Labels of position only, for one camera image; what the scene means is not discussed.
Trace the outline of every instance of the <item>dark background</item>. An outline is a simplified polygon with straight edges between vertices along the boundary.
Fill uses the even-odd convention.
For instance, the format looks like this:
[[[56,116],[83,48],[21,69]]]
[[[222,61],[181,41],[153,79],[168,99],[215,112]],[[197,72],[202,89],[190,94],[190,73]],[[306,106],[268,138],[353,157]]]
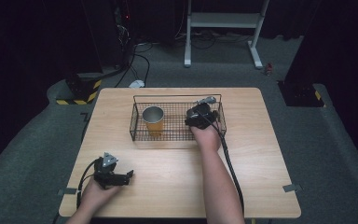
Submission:
[[[92,38],[95,31],[87,23],[88,9],[83,3],[0,0],[0,153],[48,105],[46,92],[52,84],[66,78],[67,73],[103,70],[106,62],[98,48],[101,43]],[[131,18],[135,35],[172,43],[182,17],[181,1],[129,3],[136,12]],[[261,3],[194,1],[193,8],[226,12],[246,8],[243,12],[257,12]],[[65,23],[60,25],[71,29],[55,30],[59,24],[52,19],[54,15],[65,17]],[[136,15],[142,15],[142,20],[137,20]],[[286,80],[301,85],[324,84],[358,148],[358,2],[270,1],[261,36],[276,35],[286,39],[305,36]],[[63,40],[70,40],[76,47],[63,47]]]

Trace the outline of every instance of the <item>gray carpet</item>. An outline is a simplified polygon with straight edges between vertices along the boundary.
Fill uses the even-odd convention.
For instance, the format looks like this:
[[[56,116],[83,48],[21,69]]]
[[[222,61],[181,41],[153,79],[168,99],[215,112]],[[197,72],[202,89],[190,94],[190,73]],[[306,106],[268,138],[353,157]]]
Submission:
[[[244,41],[216,42],[208,49],[193,48],[192,66],[184,68],[184,47],[139,46],[150,62],[146,87],[257,87],[267,105],[302,210],[297,219],[272,223],[358,223],[358,152],[340,121],[328,92],[315,84],[326,107],[288,107],[277,80],[284,80],[301,39],[261,38],[260,57],[272,63],[270,76],[256,70]],[[193,41],[197,47],[210,42]],[[133,67],[145,78],[147,63],[136,57]],[[121,75],[104,79],[102,88],[117,85]],[[118,85],[135,80],[129,72]],[[0,223],[52,223],[60,207],[59,189],[66,187],[81,146],[91,105],[56,105],[64,81],[47,92],[49,106],[31,120],[0,156]],[[57,223],[64,223],[58,217]],[[155,223],[150,220],[109,220],[107,223]],[[268,223],[258,219],[257,223]]]

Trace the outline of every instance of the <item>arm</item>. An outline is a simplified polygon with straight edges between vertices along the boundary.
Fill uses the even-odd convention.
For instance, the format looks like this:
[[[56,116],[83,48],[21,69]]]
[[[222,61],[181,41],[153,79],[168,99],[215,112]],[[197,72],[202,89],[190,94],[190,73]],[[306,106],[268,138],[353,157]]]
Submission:
[[[244,223],[241,203],[234,183],[217,150],[221,142],[217,131],[191,127],[202,159],[203,194],[209,224]]]
[[[119,186],[114,186],[111,189],[103,189],[94,178],[91,177],[83,192],[80,206],[68,219],[66,224],[90,223],[94,214],[108,203],[120,189],[121,187]]]

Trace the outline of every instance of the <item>wire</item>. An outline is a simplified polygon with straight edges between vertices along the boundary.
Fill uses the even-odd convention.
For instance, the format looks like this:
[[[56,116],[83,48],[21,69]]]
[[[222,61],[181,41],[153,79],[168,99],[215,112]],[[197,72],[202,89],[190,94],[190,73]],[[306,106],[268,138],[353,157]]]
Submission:
[[[183,1],[183,14],[182,14],[182,20],[180,22],[180,26],[178,29],[178,32],[175,35],[175,38],[179,35],[180,31],[182,30],[182,26],[183,26],[183,21],[185,20],[185,8],[186,8],[186,4],[185,4],[185,0]]]
[[[228,165],[228,169],[229,169],[229,171],[230,171],[230,173],[231,173],[231,177],[232,177],[232,179],[233,179],[235,188],[237,189],[238,196],[240,197],[242,213],[244,214],[245,209],[244,209],[244,204],[243,204],[242,190],[241,190],[240,183],[238,182],[237,176],[235,175],[234,168],[232,167],[231,159],[229,158],[228,147],[227,147],[227,143],[226,143],[225,136],[219,131],[218,127],[216,127],[213,123],[211,123],[210,120],[208,120],[207,118],[205,118],[205,116],[202,115],[198,110],[196,110],[196,112],[197,112],[199,115],[201,115],[205,120],[207,120],[207,121],[209,122],[209,124],[212,125],[212,127],[214,127],[214,129],[217,131],[217,134],[219,134],[220,141],[222,142],[223,152],[225,153],[225,158],[226,158],[226,162],[227,162],[227,165]]]
[[[133,55],[132,55],[132,59],[131,59],[131,62],[129,64],[129,66],[127,67],[127,70],[123,73],[123,76],[121,76],[120,80],[118,81],[118,83],[116,84],[115,88],[118,86],[118,84],[120,84],[120,82],[123,80],[124,76],[126,76],[126,74],[129,72],[129,70],[131,69],[131,66],[132,66],[132,63],[133,63]]]
[[[118,25],[117,28],[118,28],[118,40],[120,41],[121,47],[124,49],[125,46],[127,46],[127,43],[129,42],[130,33],[127,30],[127,28],[122,25]]]
[[[86,124],[84,125],[84,128],[83,128],[83,132],[81,134],[81,142],[83,142],[84,136],[86,135],[86,130],[89,127],[90,119],[88,119],[89,113],[83,112],[83,113],[80,113],[80,115],[84,115],[83,121],[86,122]]]
[[[217,43],[239,43],[239,42],[242,42],[242,41],[246,41],[246,40],[248,40],[249,38],[252,37],[252,35],[247,35],[247,37],[245,37],[245,36],[246,35],[238,35],[237,37],[235,37],[232,40],[224,40],[224,38],[226,36],[222,35],[222,36],[217,37],[216,42]]]
[[[137,44],[136,46],[142,46],[142,45],[150,45],[150,48],[148,49],[144,49],[144,50],[141,50],[141,51],[136,51],[135,53],[143,53],[143,52],[147,52],[148,50],[152,49],[154,44],[153,43],[143,43],[143,44]]]
[[[132,71],[133,76],[135,77],[135,79],[138,80],[139,79],[138,72],[135,70],[135,68],[133,66],[131,66],[131,71]]]
[[[210,44],[207,47],[198,47],[197,45],[194,45],[193,43],[191,43],[191,46],[194,47],[195,49],[209,49],[216,42],[216,37],[212,33],[210,33],[209,35],[202,35],[201,37],[199,37],[197,39],[201,40],[201,41],[210,41],[210,40],[212,40],[212,44]]]
[[[60,216],[60,212],[57,212],[57,214],[55,215],[52,224],[57,223],[58,217]]]
[[[89,164],[89,166],[86,168],[86,170],[84,171],[83,175],[80,178],[80,182],[79,182],[79,186],[77,187],[77,201],[76,201],[76,208],[79,208],[80,204],[81,204],[81,190],[83,189],[83,182],[89,178],[91,175],[84,177],[87,173],[87,171],[89,170],[89,168],[97,161],[93,161],[92,163]]]
[[[99,81],[99,80],[105,79],[107,77],[113,77],[115,75],[118,75],[118,74],[122,73],[125,68],[126,68],[126,66],[122,66],[117,71],[105,74],[103,76],[100,76],[100,77],[82,77],[81,80],[82,81]]]
[[[139,54],[134,54],[134,56],[141,57],[141,58],[145,59],[147,62],[147,71],[146,71],[145,80],[144,80],[144,84],[145,84],[144,87],[146,87],[147,76],[149,75],[149,70],[150,70],[150,61],[147,60],[145,56],[142,56]]]

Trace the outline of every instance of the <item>black wire basket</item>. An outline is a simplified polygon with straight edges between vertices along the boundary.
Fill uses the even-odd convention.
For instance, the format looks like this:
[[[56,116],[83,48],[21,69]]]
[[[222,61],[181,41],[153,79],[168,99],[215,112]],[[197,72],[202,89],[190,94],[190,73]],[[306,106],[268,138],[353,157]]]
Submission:
[[[185,124],[186,112],[196,106],[198,100],[213,96],[216,103],[209,104],[211,111],[216,111],[217,121],[220,122],[221,133],[224,136],[227,128],[221,103],[220,94],[209,95],[135,95],[131,117],[130,134],[132,141],[191,141],[194,135]],[[163,129],[158,134],[150,134],[147,130],[142,113],[152,105],[164,111]]]

